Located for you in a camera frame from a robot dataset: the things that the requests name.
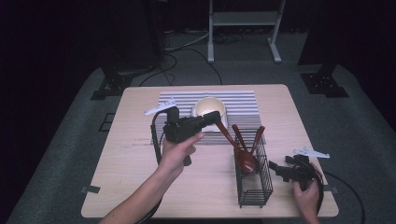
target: striped cloth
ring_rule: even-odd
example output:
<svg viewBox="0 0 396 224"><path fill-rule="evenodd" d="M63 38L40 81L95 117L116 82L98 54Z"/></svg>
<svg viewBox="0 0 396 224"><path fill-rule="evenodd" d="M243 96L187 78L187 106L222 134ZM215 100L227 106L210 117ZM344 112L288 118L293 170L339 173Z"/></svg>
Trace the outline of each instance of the striped cloth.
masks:
<svg viewBox="0 0 396 224"><path fill-rule="evenodd" d="M231 136L234 136L233 124L239 129L250 129L256 131L262 124L259 109L257 107L254 91L162 91L159 104L174 98L180 111L179 117L191 117L193 106L202 98L216 97L226 107L228 127ZM166 114L158 116L155 125L157 127L158 139L163 134L163 125L166 122ZM196 145L229 145L230 143L220 132L206 132L205 138Z"/></svg>

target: wooden utensil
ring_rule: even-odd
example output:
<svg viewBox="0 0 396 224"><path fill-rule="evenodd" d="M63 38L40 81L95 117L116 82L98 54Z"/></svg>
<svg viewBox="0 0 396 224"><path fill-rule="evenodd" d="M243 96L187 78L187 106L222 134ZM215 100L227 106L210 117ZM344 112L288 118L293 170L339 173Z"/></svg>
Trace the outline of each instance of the wooden utensil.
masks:
<svg viewBox="0 0 396 224"><path fill-rule="evenodd" d="M256 169L256 162L254 157L247 151L242 150L239 146L235 143L233 138L230 136L230 133L224 127L222 122L216 123L220 131L224 134L227 140L233 145L233 150L236 153L236 162L238 163L239 167L246 173L251 173Z"/></svg>
<svg viewBox="0 0 396 224"><path fill-rule="evenodd" d="M237 126L236 124L233 124L232 127L233 127L233 131L234 131L235 134L236 134L236 137L239 139L239 142L240 142L241 145L242 145L242 148L243 148L245 151L248 151L247 146L245 145L244 138L242 137L242 134L241 134L241 132L239 131L238 126Z"/></svg>
<svg viewBox="0 0 396 224"><path fill-rule="evenodd" d="M253 142L253 147L251 147L250 155L253 155L254 150L256 149L257 145L260 142L260 139L262 138L262 133L264 132L264 130L265 130L264 126L260 126L260 128L257 130L256 137L254 138L254 142Z"/></svg>

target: white tag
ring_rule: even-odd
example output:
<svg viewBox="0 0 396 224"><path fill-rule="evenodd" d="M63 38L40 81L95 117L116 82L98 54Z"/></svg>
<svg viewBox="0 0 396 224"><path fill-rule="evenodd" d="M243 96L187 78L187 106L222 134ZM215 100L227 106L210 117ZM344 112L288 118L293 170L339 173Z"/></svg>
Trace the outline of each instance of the white tag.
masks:
<svg viewBox="0 0 396 224"><path fill-rule="evenodd" d="M316 152L314 149L308 149L306 147L301 148L301 149L294 149L294 153L303 155L303 156L311 156L311 157L319 157L319 158L326 158L329 159L330 155L329 154L323 154L320 152Z"/></svg>
<svg viewBox="0 0 396 224"><path fill-rule="evenodd" d="M158 111L162 111L165 110L167 108L170 108L172 106L176 106L176 100L174 100L174 98L172 97L170 100L167 100L165 103L163 104L159 104L157 106L155 106L154 108L150 109L150 110L145 110L145 115L150 115L153 113L157 113Z"/></svg>

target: utensil holder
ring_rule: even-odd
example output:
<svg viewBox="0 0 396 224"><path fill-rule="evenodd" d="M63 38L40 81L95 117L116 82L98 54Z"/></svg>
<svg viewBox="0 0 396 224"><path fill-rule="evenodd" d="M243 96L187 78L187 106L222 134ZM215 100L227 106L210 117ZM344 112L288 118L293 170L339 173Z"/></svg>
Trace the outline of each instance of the utensil holder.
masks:
<svg viewBox="0 0 396 224"><path fill-rule="evenodd" d="M253 146L256 131L257 130L240 130L249 152ZM235 143L244 150L237 137L235 137ZM264 141L262 137L260 138L260 142L252 156L257 159L258 164L255 171L247 174L240 169L236 161L236 154L234 151L236 186L238 190L238 202L241 208L243 205L258 205L262 208L266 205L273 192L268 160L265 155Z"/></svg>

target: human hand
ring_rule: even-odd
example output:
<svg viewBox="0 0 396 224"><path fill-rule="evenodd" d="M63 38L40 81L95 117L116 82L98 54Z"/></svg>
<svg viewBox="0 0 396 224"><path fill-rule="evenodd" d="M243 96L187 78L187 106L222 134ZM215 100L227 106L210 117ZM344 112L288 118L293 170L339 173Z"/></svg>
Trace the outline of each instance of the human hand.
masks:
<svg viewBox="0 0 396 224"><path fill-rule="evenodd" d="M173 175L180 175L184 169L184 158L195 152L196 148L193 144L200 141L204 136L204 133L197 133L178 144L165 139L163 141L163 158L159 168L171 172Z"/></svg>
<svg viewBox="0 0 396 224"><path fill-rule="evenodd" d="M318 181L313 179L307 183L305 191L301 190L300 183L293 181L294 201L307 223L319 223L317 216L317 206L319 200L319 187Z"/></svg>

